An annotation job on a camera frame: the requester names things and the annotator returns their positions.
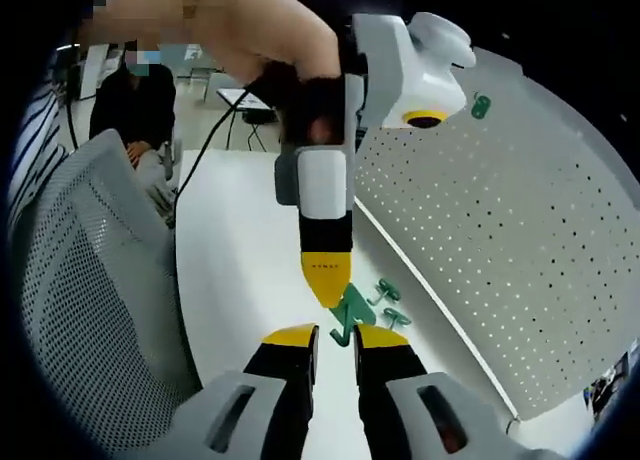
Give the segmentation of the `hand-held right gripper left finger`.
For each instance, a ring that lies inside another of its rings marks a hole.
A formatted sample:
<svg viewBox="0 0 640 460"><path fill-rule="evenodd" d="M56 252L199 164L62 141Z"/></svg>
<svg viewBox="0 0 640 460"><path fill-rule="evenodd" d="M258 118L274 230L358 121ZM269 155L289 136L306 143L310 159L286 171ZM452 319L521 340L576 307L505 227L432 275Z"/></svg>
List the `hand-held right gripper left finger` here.
<svg viewBox="0 0 640 460"><path fill-rule="evenodd" d="M265 337L241 371L209 382L178 408L166 459L299 459L314 413L319 326Z"/></svg>

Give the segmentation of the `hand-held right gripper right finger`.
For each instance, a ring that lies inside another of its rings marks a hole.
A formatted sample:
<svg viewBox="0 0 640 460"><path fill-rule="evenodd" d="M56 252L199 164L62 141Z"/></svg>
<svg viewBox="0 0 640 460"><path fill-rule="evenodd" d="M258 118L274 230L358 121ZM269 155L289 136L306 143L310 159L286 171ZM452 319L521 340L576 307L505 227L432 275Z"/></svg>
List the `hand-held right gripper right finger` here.
<svg viewBox="0 0 640 460"><path fill-rule="evenodd" d="M493 408L442 372L428 373L408 340L354 330L358 411L373 459L548 459L500 427Z"/></svg>

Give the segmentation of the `person's left hand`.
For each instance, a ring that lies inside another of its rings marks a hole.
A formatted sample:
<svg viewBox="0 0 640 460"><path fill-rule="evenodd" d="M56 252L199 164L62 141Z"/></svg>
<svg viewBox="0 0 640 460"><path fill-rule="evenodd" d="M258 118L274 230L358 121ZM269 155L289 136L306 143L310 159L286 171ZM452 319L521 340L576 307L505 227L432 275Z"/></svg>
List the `person's left hand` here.
<svg viewBox="0 0 640 460"><path fill-rule="evenodd" d="M292 65L270 62L247 90L278 112L286 145L344 144L343 76L301 80Z"/></svg>

